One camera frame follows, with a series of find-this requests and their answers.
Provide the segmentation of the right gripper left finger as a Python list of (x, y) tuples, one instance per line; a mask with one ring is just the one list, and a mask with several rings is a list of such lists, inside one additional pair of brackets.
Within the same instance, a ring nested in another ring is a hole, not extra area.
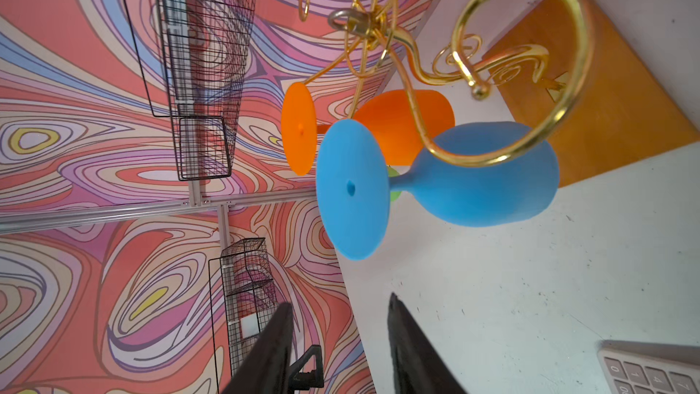
[(293, 308), (282, 303), (223, 394), (286, 393), (293, 337)]

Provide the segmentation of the gold wire rack wooden base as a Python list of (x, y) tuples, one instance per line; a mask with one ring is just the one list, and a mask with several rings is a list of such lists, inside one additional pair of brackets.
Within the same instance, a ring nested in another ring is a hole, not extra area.
[[(342, 61), (355, 49), (379, 49), (390, 58), (394, 44), (405, 47), (409, 64), (400, 69), (401, 90), (408, 96), (422, 150), (451, 165), (480, 168), (548, 142), (563, 157), (563, 184), (570, 185), (698, 140), (698, 129), (594, 1), (543, 0), (506, 33), (510, 49), (498, 43), (486, 58), (473, 62), (482, 40), (465, 27), (485, 1), (468, 4), (450, 43), (439, 52), (450, 72), (421, 67), (414, 38), (397, 23), (398, 0), (371, 9), (355, 0), (328, 18), (346, 36)], [(457, 123), (430, 138), (415, 92), (439, 92), (460, 80), (476, 100), (497, 87), (525, 136), (483, 152), (464, 151), (468, 129)]]

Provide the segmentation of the blue wine glass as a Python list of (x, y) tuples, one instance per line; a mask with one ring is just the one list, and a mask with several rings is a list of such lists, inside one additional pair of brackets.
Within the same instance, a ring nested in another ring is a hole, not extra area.
[(355, 261), (381, 245), (393, 192), (410, 193), (447, 223), (488, 227), (538, 215), (552, 203), (559, 184), (558, 158), (548, 142), (480, 168), (451, 165), (422, 150), (406, 173), (392, 177), (377, 140), (355, 120), (341, 120), (328, 131), (315, 176), (324, 229), (337, 252)]

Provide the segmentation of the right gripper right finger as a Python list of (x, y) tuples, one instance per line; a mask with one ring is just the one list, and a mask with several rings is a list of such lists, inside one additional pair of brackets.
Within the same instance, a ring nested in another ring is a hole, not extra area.
[(395, 393), (466, 393), (394, 293), (388, 304), (388, 337)]

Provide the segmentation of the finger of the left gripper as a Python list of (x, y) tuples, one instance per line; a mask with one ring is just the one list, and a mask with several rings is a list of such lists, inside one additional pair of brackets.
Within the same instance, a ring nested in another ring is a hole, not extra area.
[[(315, 367), (304, 371), (304, 366), (312, 360)], [(287, 370), (288, 391), (308, 391), (324, 388), (323, 350), (320, 345), (310, 346)]]

